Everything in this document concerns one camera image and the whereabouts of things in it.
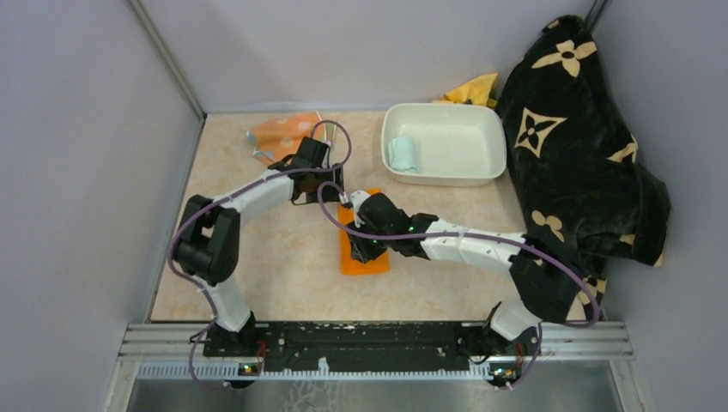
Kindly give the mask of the plain bright orange towel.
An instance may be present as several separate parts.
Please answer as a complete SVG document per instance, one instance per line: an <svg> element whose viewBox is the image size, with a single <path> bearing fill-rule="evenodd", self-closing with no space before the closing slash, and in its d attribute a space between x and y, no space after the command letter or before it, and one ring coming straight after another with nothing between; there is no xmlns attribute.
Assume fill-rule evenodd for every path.
<svg viewBox="0 0 728 412"><path fill-rule="evenodd" d="M380 193L379 187L371 188L366 190L370 195ZM337 207L337 221L343 225L348 225L354 221L354 215L351 209L345 209L339 205ZM377 275L382 274L390 269L389 252L383 251L376 259L368 261L363 264L359 261L354 260L351 257L351 245L349 243L348 234L344 231L339 231L339 269L343 275L346 276L360 276L360 275Z"/></svg>

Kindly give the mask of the light mint green towel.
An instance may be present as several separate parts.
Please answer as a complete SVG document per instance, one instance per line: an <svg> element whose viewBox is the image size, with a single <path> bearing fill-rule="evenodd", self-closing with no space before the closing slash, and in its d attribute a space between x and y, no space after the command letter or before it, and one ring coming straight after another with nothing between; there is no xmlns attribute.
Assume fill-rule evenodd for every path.
<svg viewBox="0 0 728 412"><path fill-rule="evenodd" d="M399 136L387 145L389 166L398 173L418 173L416 141L411 136Z"/></svg>

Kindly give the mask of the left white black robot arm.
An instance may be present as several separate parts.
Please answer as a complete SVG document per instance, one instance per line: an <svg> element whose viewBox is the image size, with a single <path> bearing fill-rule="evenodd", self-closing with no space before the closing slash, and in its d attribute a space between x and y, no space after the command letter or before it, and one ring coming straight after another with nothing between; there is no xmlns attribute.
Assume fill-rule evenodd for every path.
<svg viewBox="0 0 728 412"><path fill-rule="evenodd" d="M244 225L325 182L343 181L344 162L330 164L328 144L306 137L294 154L269 166L258 178L217 197L195 195L185 205L167 252L171 271L201 288L213 314L211 329L237 355L258 342L256 319L234 280Z"/></svg>

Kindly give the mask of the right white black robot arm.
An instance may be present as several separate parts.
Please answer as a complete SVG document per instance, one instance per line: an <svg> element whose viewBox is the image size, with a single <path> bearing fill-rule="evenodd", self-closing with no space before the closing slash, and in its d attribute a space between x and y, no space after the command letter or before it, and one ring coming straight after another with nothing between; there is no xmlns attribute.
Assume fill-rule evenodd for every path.
<svg viewBox="0 0 728 412"><path fill-rule="evenodd" d="M549 230L491 233L437 215L408 215L383 193L348 196L354 220L346 228L352 257L368 263L386 251L407 258L448 261L509 276L517 298L500 303L485 322L488 350L505 354L526 330L542 322L565 324L586 284L576 257Z"/></svg>

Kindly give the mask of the orange polka dot towel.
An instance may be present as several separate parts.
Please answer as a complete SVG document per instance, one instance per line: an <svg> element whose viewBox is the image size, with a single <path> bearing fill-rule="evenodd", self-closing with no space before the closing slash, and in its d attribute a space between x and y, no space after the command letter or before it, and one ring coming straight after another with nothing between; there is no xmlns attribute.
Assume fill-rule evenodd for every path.
<svg viewBox="0 0 728 412"><path fill-rule="evenodd" d="M246 131L254 146L252 157L266 166L297 152L302 139L311 135L313 126L323 118L319 112L300 112L271 118Z"/></svg>

